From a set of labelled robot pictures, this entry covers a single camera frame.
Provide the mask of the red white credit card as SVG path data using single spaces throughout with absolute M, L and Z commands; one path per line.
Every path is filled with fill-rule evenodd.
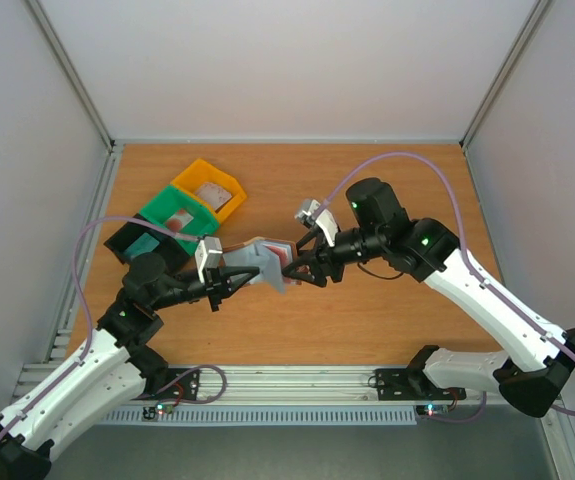
M 175 233 L 181 232 L 186 228 L 192 221 L 194 216 L 188 212 L 186 209 L 181 208 L 173 213 L 165 222 L 165 227 Z

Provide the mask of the brown leather card holder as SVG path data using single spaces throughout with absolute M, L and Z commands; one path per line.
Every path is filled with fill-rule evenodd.
M 265 241 L 289 242 L 293 247 L 295 259 L 296 244 L 289 240 L 279 240 L 266 237 L 253 237 L 223 250 L 222 261 L 225 266 L 256 266 L 260 273 L 245 287 L 256 284 L 270 285 L 278 293 L 284 294 L 288 285 L 300 285 L 301 282 L 285 278 L 278 256 L 264 247 Z

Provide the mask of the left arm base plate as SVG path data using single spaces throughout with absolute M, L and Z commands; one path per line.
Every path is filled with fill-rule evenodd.
M 180 398 L 183 402 L 195 401 L 199 384 L 199 368 L 170 368 L 163 381 L 166 389 L 159 393 L 143 393 L 138 397 L 138 400 L 175 402 Z

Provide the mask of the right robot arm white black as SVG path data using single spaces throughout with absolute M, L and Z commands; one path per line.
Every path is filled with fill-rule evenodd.
M 415 399 L 451 388 L 498 394 L 521 413 L 543 417 L 575 369 L 575 328 L 564 330 L 527 307 L 439 221 L 410 219 L 389 184 L 366 178 L 346 198 L 358 223 L 348 230 L 329 211 L 314 218 L 316 201 L 303 203 L 296 217 L 309 231 L 283 275 L 325 287 L 340 282 L 349 264 L 385 260 L 452 301 L 501 347 L 472 353 L 427 345 L 406 367 L 401 387 Z

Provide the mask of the red VIP credit card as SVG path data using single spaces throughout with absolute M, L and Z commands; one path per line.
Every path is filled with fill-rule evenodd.
M 293 261 L 293 247 L 289 242 L 265 241 L 264 247 L 278 256 L 282 268 L 286 267 Z

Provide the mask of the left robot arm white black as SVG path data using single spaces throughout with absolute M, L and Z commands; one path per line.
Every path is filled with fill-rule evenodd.
M 168 364 L 147 345 L 163 325 L 158 310 L 202 298 L 216 310 L 259 272 L 215 264 L 173 276 L 156 253 L 134 259 L 86 340 L 0 412 L 0 479 L 45 478 L 53 462 L 106 414 L 129 400 L 162 395 Z

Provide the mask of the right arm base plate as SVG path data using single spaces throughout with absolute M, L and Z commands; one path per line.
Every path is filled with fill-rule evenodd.
M 463 388 L 441 389 L 423 376 L 414 379 L 406 368 L 375 369 L 368 386 L 376 390 L 380 401 L 460 401 L 467 398 Z

